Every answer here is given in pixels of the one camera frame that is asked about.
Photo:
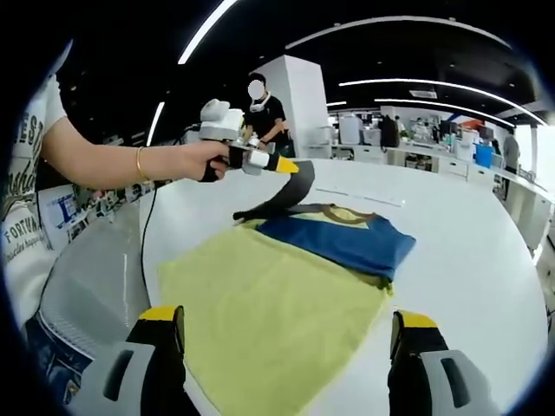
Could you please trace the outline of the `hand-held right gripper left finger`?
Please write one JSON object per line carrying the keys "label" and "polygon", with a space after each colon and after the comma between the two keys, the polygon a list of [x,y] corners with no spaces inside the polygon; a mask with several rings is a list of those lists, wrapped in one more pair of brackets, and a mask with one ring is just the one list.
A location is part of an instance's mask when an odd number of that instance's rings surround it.
{"label": "hand-held right gripper left finger", "polygon": [[73,415],[186,412],[184,309],[150,308],[125,341],[101,351],[82,373]]}

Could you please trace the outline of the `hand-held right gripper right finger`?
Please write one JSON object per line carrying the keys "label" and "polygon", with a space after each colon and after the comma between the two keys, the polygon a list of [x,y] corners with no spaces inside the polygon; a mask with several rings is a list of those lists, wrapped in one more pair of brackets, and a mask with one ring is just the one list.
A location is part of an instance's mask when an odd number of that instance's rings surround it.
{"label": "hand-held right gripper right finger", "polygon": [[388,372],[391,415],[499,415],[485,375],[425,315],[396,310]]}

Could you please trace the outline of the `person's left hand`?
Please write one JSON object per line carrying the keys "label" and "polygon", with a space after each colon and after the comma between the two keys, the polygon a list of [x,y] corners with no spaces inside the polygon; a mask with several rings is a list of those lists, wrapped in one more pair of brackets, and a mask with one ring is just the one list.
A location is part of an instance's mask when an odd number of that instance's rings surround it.
{"label": "person's left hand", "polygon": [[180,146],[147,148],[141,152],[140,166],[148,179],[215,182],[225,176],[228,157],[228,146],[201,140]]}

